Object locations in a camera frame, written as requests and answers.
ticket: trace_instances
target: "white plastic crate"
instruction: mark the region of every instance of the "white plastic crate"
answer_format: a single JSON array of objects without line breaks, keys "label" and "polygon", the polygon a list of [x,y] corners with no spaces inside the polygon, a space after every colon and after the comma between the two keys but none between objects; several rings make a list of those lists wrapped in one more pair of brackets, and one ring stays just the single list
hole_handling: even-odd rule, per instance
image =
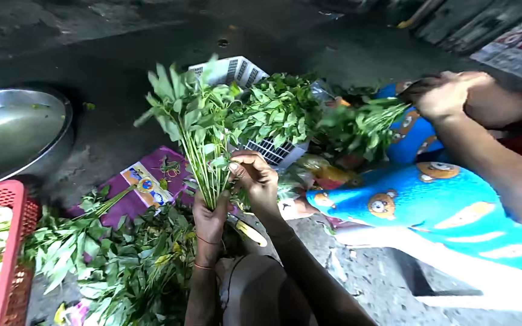
[{"label": "white plastic crate", "polygon": [[[200,63],[190,66],[188,69],[194,71],[195,75],[200,76],[207,63]],[[244,56],[229,57],[219,59],[215,63],[213,72],[206,80],[209,85],[230,84],[233,81],[242,88],[249,88],[261,78],[269,76],[265,71],[259,69],[254,63],[247,60]],[[273,146],[270,138],[264,139],[259,144],[249,140],[243,144],[243,149],[250,149],[260,152],[267,163],[271,166],[284,169],[297,161],[308,150],[309,143],[293,145],[285,143],[279,148]]]}]

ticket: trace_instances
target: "yellow leaf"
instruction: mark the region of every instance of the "yellow leaf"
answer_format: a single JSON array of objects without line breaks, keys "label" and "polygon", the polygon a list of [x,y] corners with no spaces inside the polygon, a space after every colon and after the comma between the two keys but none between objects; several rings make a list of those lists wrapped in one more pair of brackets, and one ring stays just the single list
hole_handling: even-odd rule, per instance
[{"label": "yellow leaf", "polygon": [[63,325],[64,324],[64,313],[66,312],[66,306],[62,302],[59,308],[56,310],[56,314],[53,316],[53,322],[55,322],[57,325]]},{"label": "yellow leaf", "polygon": [[154,264],[156,266],[164,265],[164,264],[168,263],[170,258],[172,258],[172,255],[170,255],[170,254],[162,255],[162,256],[158,257],[158,259],[154,262]]},{"label": "yellow leaf", "polygon": [[181,254],[183,252],[183,249],[180,248],[179,243],[176,241],[172,244],[172,252],[174,252],[175,254]]}]

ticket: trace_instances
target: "red plastic basket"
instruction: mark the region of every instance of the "red plastic basket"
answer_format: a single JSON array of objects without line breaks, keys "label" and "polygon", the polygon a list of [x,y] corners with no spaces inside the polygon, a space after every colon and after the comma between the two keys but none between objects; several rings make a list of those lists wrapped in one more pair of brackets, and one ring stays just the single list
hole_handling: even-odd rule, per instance
[{"label": "red plastic basket", "polygon": [[18,265],[18,253],[23,238],[35,230],[40,206],[27,200],[23,183],[15,180],[0,182],[0,206],[13,210],[0,273],[0,326],[24,326],[33,273]]}]

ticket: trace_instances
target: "teddy bear print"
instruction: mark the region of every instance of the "teddy bear print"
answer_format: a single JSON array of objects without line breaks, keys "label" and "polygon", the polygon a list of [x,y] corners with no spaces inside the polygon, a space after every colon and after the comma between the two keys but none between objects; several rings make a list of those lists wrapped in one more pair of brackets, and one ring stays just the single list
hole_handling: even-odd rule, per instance
[{"label": "teddy bear print", "polygon": [[450,179],[460,173],[460,167],[440,162],[421,162],[416,167],[420,170],[418,178],[423,182],[432,182],[435,179]]},{"label": "teddy bear print", "polygon": [[398,130],[395,130],[394,135],[392,136],[392,143],[398,143],[402,139],[406,138],[412,126],[414,126],[414,122],[420,117],[418,112],[412,110],[404,115],[404,119],[400,122],[400,127]]},{"label": "teddy bear print", "polygon": [[420,147],[418,147],[418,150],[416,151],[416,155],[420,155],[423,152],[426,152],[426,150],[428,150],[428,147],[430,147],[430,145],[432,143],[434,143],[437,139],[438,139],[438,137],[436,137],[436,135],[432,135],[432,136],[424,139],[424,142],[422,142]]},{"label": "teddy bear print", "polygon": [[328,197],[327,193],[315,194],[314,200],[317,205],[336,208],[335,203]]},{"label": "teddy bear print", "polygon": [[388,189],[385,194],[375,194],[368,201],[368,211],[370,211],[373,216],[377,216],[381,219],[395,219],[394,212],[396,205],[394,198],[396,196],[398,196],[398,193],[394,189]]}]

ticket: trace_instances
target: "purple plastic sheet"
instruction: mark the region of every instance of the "purple plastic sheet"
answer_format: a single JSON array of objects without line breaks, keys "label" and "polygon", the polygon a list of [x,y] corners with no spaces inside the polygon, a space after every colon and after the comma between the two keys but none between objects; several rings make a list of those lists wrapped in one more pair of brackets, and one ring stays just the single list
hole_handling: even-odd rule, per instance
[{"label": "purple plastic sheet", "polygon": [[[164,157],[166,157],[168,162],[177,161],[179,163],[180,173],[178,175],[174,177],[165,176],[165,174],[160,171],[160,166],[163,164]],[[186,188],[183,180],[185,177],[190,175],[190,173],[185,170],[185,166],[188,164],[188,162],[185,160],[184,156],[169,149],[166,146],[161,146],[156,151],[143,157],[139,162],[149,171],[150,174],[152,174],[156,181],[159,181],[162,178],[165,178],[168,181],[168,191],[170,191],[173,197],[173,201],[177,200],[178,197],[181,196],[180,199],[183,203],[192,204],[193,197],[189,196],[188,194],[184,194],[184,196],[182,196],[183,190]],[[98,190],[102,189],[105,185],[110,186],[110,191],[108,192],[107,198],[116,196],[118,193],[130,186],[122,173],[116,174],[108,181],[101,184],[98,187]],[[122,199],[120,199],[119,202],[112,206],[112,208],[110,208],[110,210],[102,216],[101,221],[104,226],[111,226],[116,228],[122,215],[127,215],[131,218],[134,218],[137,215],[143,214],[147,208],[148,205],[141,199],[140,192],[138,192],[138,190],[133,190],[130,193],[127,193],[126,196],[124,196]],[[83,210],[78,206],[74,206],[70,208],[67,213],[69,216],[75,217],[83,214]]]}]

